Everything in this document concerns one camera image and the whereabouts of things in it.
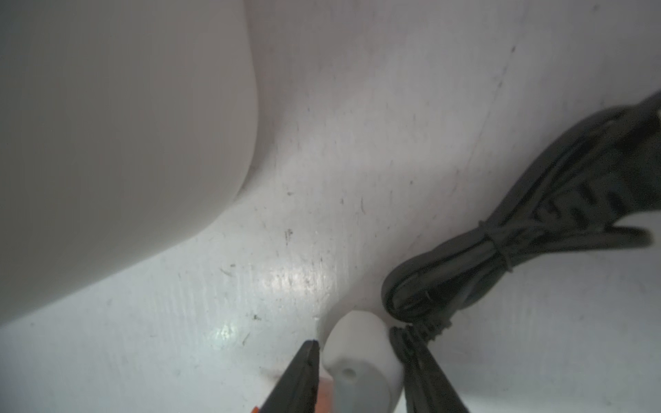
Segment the white orange glue gun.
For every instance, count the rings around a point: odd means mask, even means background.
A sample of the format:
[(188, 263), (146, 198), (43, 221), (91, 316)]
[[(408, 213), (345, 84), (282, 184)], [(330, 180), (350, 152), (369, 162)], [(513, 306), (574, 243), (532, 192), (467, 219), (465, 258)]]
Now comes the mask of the white orange glue gun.
[[(621, 219), (660, 208), (660, 96), (605, 108), (561, 134), (473, 230), (397, 266), (381, 302), (427, 342), (516, 266), (539, 256), (645, 248), (649, 231)], [(319, 386), (330, 375), (335, 412), (391, 412), (405, 399), (392, 327), (351, 311), (319, 342)]]

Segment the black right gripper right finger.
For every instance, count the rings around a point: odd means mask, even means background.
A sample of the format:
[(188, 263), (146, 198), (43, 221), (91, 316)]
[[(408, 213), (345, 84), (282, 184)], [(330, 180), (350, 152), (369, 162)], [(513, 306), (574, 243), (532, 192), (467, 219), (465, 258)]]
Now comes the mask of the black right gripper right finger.
[(389, 339), (397, 358), (404, 366), (404, 391), (408, 413), (469, 412), (423, 337), (411, 327), (392, 327)]

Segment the white plastic storage box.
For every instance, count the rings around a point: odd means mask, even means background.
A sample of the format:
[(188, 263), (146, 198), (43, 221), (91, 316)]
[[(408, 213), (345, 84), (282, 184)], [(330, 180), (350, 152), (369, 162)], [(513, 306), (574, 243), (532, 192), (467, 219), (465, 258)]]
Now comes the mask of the white plastic storage box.
[(1, 4), (1, 320), (196, 235), (241, 189), (241, 1)]

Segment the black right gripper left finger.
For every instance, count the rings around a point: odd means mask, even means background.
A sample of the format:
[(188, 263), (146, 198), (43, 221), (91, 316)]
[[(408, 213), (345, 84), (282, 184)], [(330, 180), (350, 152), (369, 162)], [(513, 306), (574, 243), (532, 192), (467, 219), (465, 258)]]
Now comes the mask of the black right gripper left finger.
[(318, 399), (320, 347), (316, 340), (303, 342), (259, 413), (314, 413)]

